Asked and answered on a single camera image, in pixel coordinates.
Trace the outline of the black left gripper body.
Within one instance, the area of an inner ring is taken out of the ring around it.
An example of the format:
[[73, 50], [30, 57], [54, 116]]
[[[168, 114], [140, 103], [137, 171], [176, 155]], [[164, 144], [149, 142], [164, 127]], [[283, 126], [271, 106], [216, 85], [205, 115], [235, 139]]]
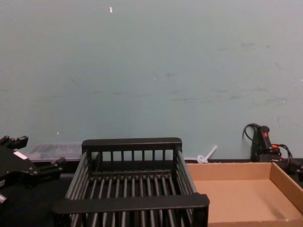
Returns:
[[0, 188], [16, 183], [34, 186], [38, 182], [38, 169], [25, 155], [7, 147], [0, 147]]

